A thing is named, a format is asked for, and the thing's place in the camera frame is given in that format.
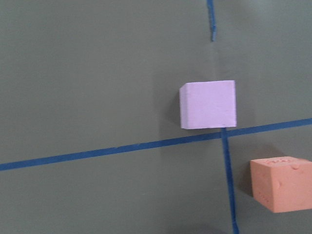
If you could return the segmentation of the orange foam cube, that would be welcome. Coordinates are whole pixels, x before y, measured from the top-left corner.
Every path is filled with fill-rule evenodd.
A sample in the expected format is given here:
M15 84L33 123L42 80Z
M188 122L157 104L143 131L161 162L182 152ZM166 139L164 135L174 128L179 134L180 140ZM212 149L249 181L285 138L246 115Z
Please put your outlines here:
M253 197L273 213L312 208L312 162L290 156L250 161Z

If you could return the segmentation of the pink foam cube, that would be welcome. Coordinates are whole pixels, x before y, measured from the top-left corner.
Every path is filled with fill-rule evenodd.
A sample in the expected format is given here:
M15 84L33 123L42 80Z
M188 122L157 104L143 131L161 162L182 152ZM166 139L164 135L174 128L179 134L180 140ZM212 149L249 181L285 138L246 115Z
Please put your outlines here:
M185 83L179 103L182 129L237 126L234 80Z

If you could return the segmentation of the brown paper table cover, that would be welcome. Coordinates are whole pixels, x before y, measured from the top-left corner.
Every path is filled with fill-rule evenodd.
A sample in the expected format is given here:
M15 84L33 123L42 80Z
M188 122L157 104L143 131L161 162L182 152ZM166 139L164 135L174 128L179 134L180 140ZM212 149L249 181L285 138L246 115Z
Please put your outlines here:
M0 161L178 137L186 82L234 80L237 126L311 118L312 3L3 0ZM2 171L3 234L230 234L222 141Z

